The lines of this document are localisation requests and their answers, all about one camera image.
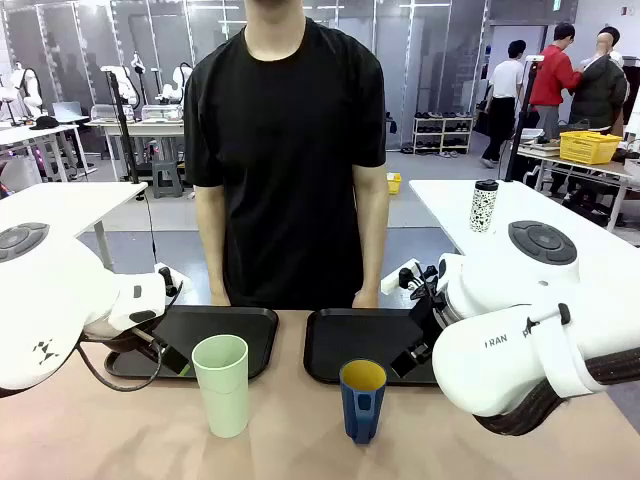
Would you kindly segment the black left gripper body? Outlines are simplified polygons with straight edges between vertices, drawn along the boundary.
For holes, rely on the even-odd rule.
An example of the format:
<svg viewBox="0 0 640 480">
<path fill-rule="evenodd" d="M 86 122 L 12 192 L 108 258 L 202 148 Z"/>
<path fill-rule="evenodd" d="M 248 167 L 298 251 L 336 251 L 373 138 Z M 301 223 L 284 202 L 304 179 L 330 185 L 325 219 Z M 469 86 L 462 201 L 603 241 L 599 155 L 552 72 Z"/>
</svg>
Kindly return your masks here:
<svg viewBox="0 0 640 480">
<path fill-rule="evenodd" d="M 141 327 L 126 330 L 118 340 L 123 351 L 136 350 L 148 358 L 161 358 L 165 354 L 164 341 L 156 337 L 152 331 Z"/>
</svg>

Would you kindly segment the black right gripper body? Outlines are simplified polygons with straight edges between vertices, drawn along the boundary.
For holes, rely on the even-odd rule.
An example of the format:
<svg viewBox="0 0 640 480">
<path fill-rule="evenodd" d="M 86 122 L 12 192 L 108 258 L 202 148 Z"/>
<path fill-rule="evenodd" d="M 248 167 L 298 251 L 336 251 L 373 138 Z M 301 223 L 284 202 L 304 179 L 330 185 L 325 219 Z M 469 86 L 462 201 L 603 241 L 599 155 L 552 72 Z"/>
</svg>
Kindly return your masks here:
<svg viewBox="0 0 640 480">
<path fill-rule="evenodd" d="M 409 317 L 421 330 L 420 342 L 432 350 L 446 328 L 446 322 L 434 305 L 434 300 L 428 295 L 420 298 L 411 308 Z"/>
</svg>

